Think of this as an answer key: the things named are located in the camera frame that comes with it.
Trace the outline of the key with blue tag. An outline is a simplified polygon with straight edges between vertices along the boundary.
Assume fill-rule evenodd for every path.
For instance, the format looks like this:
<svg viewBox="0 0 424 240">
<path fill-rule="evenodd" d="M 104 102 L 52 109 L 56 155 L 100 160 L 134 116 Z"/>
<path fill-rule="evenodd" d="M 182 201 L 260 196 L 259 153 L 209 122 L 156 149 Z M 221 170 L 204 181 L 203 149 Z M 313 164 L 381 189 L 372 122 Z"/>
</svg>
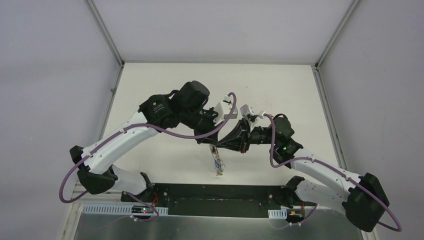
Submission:
<svg viewBox="0 0 424 240">
<path fill-rule="evenodd" d="M 220 169 L 221 168 L 221 162 L 220 161 L 215 161 L 214 162 L 214 165 L 215 165 L 215 167 L 217 168 L 217 169 Z"/>
</svg>

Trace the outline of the large silver carabiner keyring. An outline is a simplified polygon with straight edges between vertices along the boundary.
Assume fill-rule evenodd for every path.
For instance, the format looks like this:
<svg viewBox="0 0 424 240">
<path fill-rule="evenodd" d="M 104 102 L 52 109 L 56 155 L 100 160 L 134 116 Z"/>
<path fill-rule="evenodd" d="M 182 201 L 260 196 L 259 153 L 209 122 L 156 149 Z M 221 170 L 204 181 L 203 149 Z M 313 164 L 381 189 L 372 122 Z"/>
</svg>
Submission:
<svg viewBox="0 0 424 240">
<path fill-rule="evenodd" d="M 213 157 L 213 160 L 214 160 L 214 167 L 215 167 L 215 161 L 220 161 L 220 163 L 221 163 L 221 168 L 215 167 L 216 175 L 222 176 L 224 174 L 224 170 L 225 170 L 226 165 L 224 164 L 223 160 L 220 158 L 217 146 L 209 144 L 209 148 L 210 148 L 210 152 L 211 152 L 211 155 Z"/>
</svg>

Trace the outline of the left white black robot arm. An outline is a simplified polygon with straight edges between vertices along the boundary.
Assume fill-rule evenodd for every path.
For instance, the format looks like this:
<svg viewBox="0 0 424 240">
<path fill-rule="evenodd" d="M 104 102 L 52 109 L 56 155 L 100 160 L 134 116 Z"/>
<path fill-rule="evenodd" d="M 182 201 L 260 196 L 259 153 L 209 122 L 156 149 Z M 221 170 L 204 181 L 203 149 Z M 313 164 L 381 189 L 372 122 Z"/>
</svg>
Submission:
<svg viewBox="0 0 424 240">
<path fill-rule="evenodd" d="M 210 91 L 202 83 L 188 81 L 168 94 L 151 95 L 120 127 L 98 142 L 72 147 L 69 152 L 75 163 L 73 170 L 85 191 L 98 195 L 118 189 L 133 194 L 140 202 L 149 201 L 153 189 L 147 174 L 129 172 L 115 162 L 159 133 L 198 142 L 215 141 L 219 131 L 215 119 L 219 114 L 213 108 L 204 108 L 209 96 Z"/>
</svg>

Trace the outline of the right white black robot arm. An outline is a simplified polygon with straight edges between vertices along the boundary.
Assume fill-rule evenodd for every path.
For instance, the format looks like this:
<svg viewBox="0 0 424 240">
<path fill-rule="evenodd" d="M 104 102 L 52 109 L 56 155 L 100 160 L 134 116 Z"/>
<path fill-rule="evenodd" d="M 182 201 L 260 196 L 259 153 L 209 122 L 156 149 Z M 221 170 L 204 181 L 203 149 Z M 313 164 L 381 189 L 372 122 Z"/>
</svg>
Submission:
<svg viewBox="0 0 424 240">
<path fill-rule="evenodd" d="M 359 175 L 332 165 L 293 140 L 295 131 L 280 113 L 268 127 L 251 127 L 252 117 L 242 118 L 234 129 L 217 142 L 218 148 L 246 153 L 251 145 L 269 144 L 273 168 L 286 167 L 304 173 L 318 183 L 293 176 L 273 200 L 287 208 L 309 202 L 343 214 L 364 232 L 372 232 L 389 207 L 380 181 L 371 173 Z"/>
</svg>

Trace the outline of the left aluminium frame post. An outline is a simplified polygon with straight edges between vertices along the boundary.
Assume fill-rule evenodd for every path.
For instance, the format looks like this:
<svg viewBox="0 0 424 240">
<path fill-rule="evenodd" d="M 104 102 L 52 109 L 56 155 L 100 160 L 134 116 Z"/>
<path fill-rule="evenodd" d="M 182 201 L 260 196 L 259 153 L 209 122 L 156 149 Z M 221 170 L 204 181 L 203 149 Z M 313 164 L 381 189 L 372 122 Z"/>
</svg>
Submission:
<svg viewBox="0 0 424 240">
<path fill-rule="evenodd" d="M 125 61 L 122 58 L 122 55 L 120 54 L 118 47 L 113 40 L 112 35 L 110 34 L 106 23 L 104 22 L 104 19 L 95 3 L 94 0 L 84 0 L 84 3 L 87 6 L 87 9 L 89 10 L 95 24 L 97 25 L 97 28 L 102 35 L 106 45 L 108 46 L 110 52 L 112 53 L 113 57 L 115 58 L 116 62 L 120 66 L 120 68 L 123 68 L 125 65 Z"/>
</svg>

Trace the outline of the aluminium frame post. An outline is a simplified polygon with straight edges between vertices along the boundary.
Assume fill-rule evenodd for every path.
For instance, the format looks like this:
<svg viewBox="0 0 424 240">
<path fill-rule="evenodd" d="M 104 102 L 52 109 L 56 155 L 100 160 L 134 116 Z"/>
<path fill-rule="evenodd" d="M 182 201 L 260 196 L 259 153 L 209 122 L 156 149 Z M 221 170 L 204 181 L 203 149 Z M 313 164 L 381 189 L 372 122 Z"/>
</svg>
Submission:
<svg viewBox="0 0 424 240">
<path fill-rule="evenodd" d="M 336 45 L 338 39 L 342 35 L 343 31 L 345 30 L 348 22 L 356 12 L 358 6 L 362 3 L 362 0 L 351 0 L 349 3 L 349 6 L 345 13 L 343 14 L 341 20 L 339 21 L 338 25 L 336 26 L 336 29 L 332 33 L 328 43 L 326 44 L 324 50 L 322 51 L 320 57 L 318 58 L 317 62 L 315 63 L 315 67 L 318 70 L 325 62 L 329 54 L 331 53 L 332 49 Z"/>
<path fill-rule="evenodd" d="M 89 10 L 95 24 L 97 25 L 97 28 L 102 35 L 106 45 L 108 46 L 110 52 L 112 53 L 113 57 L 115 58 L 116 62 L 120 66 L 120 68 L 123 68 L 125 65 L 125 61 L 122 58 L 122 55 L 120 54 L 118 47 L 113 40 L 112 35 L 110 34 L 106 23 L 104 22 L 104 19 L 95 3 L 94 0 L 84 0 L 84 3 L 87 6 L 87 9 Z"/>
</svg>

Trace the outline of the right aluminium frame post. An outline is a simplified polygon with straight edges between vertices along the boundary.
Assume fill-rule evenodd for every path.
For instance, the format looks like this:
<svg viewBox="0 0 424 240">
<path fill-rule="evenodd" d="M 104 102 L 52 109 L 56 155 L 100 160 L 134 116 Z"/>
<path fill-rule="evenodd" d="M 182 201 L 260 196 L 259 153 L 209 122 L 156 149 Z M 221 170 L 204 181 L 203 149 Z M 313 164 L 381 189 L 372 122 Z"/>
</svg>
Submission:
<svg viewBox="0 0 424 240">
<path fill-rule="evenodd" d="M 326 44 L 324 50 L 322 51 L 320 57 L 318 58 L 317 62 L 315 63 L 315 67 L 318 70 L 325 62 L 329 54 L 331 53 L 332 49 L 336 45 L 338 39 L 342 35 L 343 31 L 345 30 L 348 22 L 356 12 L 358 6 L 362 3 L 362 0 L 351 0 L 349 3 L 349 6 L 345 13 L 343 14 L 341 20 L 339 21 L 338 25 L 336 26 L 336 29 L 332 33 L 328 43 Z"/>
</svg>

